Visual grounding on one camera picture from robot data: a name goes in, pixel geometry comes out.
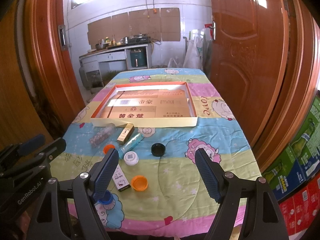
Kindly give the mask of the blue bottle cap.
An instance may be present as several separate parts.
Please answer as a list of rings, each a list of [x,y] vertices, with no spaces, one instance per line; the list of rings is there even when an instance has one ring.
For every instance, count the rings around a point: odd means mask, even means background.
[[[98,202],[103,205],[110,205],[111,203],[113,203],[113,201],[114,197],[112,193],[108,190],[105,191],[105,194],[102,198],[98,199]]]

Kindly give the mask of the white hello kitty box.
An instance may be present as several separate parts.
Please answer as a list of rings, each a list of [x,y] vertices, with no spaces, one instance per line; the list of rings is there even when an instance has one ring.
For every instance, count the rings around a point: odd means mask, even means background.
[[[125,177],[125,174],[119,165],[117,165],[116,170],[112,176],[112,179],[119,192],[122,192],[131,187],[128,179]]]

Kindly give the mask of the orange bottle cap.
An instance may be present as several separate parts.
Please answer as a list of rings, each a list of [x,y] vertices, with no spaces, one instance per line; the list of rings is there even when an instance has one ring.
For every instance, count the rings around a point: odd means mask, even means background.
[[[131,187],[137,192],[143,192],[148,188],[148,180],[142,175],[134,176],[131,179]]]
[[[108,144],[103,148],[103,153],[107,154],[109,150],[113,150],[113,149],[115,149],[115,146],[112,144]]]

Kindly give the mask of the white jar lid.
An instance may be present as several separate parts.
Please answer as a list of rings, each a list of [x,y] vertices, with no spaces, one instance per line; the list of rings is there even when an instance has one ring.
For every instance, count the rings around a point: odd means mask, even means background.
[[[124,155],[124,161],[126,165],[134,166],[139,162],[139,157],[136,152],[129,151]]]

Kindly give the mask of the teal cosmetic tube box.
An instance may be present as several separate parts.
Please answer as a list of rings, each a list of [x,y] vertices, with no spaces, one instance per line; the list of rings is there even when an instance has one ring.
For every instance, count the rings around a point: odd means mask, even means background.
[[[141,133],[137,133],[134,137],[132,137],[128,142],[126,142],[123,146],[120,147],[119,159],[123,159],[125,153],[131,151],[135,148],[135,146],[144,139],[144,135]]]

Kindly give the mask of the gold rectangular box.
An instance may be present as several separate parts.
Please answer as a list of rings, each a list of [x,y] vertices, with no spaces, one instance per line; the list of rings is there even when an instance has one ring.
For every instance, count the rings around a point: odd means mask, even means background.
[[[120,145],[124,145],[128,140],[129,138],[131,137],[132,133],[134,132],[134,125],[133,124],[127,124],[122,132],[120,133],[119,137],[117,138],[117,142],[118,144]]]

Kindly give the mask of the black bottle cap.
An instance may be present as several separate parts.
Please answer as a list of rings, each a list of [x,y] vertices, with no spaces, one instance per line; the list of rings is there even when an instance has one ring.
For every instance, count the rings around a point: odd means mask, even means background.
[[[161,143],[154,143],[151,146],[151,153],[155,157],[162,157],[165,154],[165,146]]]

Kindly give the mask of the colourful cartoon sheep tablecloth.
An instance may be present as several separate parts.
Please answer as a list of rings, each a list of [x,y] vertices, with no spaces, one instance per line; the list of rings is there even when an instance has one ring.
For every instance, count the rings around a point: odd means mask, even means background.
[[[195,152],[204,150],[225,171],[254,180],[259,167],[235,117],[198,69],[146,69],[116,75],[75,118],[64,135],[66,150],[51,162],[58,180],[87,172],[104,157],[105,146],[120,149],[121,128],[98,144],[99,128],[91,115],[116,85],[185,82],[195,105],[195,127],[135,128],[138,139],[129,160],[120,159],[118,173],[108,186],[109,199],[97,203],[106,230],[131,235],[186,237],[208,231],[218,210],[195,165]]]

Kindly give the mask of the orange shallow cardboard tray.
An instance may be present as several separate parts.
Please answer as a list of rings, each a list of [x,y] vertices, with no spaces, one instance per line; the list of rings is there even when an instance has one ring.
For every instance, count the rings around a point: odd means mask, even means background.
[[[195,127],[196,109],[186,82],[115,85],[91,115],[95,127]]]

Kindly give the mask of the red beverage carton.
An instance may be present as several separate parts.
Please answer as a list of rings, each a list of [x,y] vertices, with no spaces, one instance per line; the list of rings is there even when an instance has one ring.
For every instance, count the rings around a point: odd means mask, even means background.
[[[279,206],[289,239],[299,239],[319,212],[319,174]]]

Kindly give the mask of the white kitchen counter cabinet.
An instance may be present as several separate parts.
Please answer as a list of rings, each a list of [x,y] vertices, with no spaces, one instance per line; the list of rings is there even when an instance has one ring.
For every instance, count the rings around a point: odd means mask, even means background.
[[[142,52],[144,61],[131,59],[134,52]],[[152,66],[152,45],[150,43],[119,46],[113,49],[94,51],[79,57],[79,74],[83,86],[89,90],[96,84],[101,87],[107,76],[127,70],[148,69]]]

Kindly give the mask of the white plastic sack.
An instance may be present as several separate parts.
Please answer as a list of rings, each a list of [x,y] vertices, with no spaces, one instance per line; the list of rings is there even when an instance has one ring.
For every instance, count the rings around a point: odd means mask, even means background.
[[[188,42],[188,48],[185,55],[183,68],[203,70],[203,39],[196,36]]]

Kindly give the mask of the teal air fryer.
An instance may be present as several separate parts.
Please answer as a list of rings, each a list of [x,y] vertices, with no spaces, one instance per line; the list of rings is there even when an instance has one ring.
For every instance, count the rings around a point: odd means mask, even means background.
[[[130,51],[130,57],[132,67],[144,67],[147,65],[145,48],[132,49]]]

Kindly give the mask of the brown wooden door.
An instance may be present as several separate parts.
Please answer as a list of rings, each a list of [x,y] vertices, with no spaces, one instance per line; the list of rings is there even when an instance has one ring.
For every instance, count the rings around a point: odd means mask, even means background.
[[[210,80],[250,145],[276,105],[286,69],[289,17],[285,0],[211,0]]]

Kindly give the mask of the black gas stove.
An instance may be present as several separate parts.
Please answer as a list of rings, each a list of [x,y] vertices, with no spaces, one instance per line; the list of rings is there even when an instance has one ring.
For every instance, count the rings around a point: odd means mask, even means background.
[[[133,35],[128,39],[129,45],[146,44],[151,42],[151,37],[146,34]]]

